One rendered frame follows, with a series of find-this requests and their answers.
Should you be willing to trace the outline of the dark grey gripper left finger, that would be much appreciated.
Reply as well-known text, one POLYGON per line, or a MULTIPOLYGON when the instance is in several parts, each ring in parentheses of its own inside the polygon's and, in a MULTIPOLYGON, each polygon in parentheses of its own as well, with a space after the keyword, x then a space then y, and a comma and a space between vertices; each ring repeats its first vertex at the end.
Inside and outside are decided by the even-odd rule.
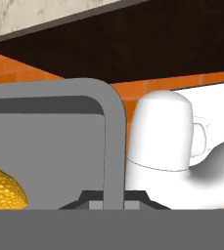
POLYGON ((101 190, 84 190, 79 198, 63 207, 61 210, 102 210, 103 192, 101 190))

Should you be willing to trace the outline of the dark brown cupboard run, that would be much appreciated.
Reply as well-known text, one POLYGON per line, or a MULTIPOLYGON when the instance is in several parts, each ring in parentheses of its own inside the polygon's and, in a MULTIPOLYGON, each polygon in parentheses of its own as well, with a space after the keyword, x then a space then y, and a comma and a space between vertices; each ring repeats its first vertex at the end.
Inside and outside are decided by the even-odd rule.
POLYGON ((119 0, 0 35, 0 55, 108 83, 224 71, 224 0, 119 0))

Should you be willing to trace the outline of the yellow corn cob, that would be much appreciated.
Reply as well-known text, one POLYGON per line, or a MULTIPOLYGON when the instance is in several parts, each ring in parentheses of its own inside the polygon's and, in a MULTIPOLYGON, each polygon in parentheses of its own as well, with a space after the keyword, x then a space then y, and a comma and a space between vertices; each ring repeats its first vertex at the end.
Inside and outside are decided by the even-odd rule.
POLYGON ((0 210, 21 210, 27 204, 27 197, 21 185, 0 170, 0 210))

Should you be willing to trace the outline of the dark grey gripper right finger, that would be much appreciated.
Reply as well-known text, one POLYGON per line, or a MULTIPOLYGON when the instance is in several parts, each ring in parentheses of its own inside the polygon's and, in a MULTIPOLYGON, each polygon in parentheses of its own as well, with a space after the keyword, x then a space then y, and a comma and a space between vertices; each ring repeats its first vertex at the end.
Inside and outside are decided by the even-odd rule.
POLYGON ((168 210, 163 206, 149 199, 144 190, 127 190, 124 193, 124 209, 125 210, 168 210))

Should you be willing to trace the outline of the white rounded appliance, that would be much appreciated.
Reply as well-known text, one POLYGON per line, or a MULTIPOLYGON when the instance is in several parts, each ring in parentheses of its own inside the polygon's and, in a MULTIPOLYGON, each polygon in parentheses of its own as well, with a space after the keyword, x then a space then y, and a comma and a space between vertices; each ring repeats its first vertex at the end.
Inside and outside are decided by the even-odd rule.
POLYGON ((173 210, 224 209, 224 83, 139 99, 125 188, 173 210))

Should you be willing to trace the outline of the grey vegetable container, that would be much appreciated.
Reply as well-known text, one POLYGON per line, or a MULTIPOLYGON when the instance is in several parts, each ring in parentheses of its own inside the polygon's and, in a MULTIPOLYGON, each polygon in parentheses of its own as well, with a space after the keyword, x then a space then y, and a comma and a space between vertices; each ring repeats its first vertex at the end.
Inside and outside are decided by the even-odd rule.
POLYGON ((85 189, 104 209, 124 200, 126 119, 109 84, 90 78, 0 84, 0 169, 31 209, 59 209, 85 189))

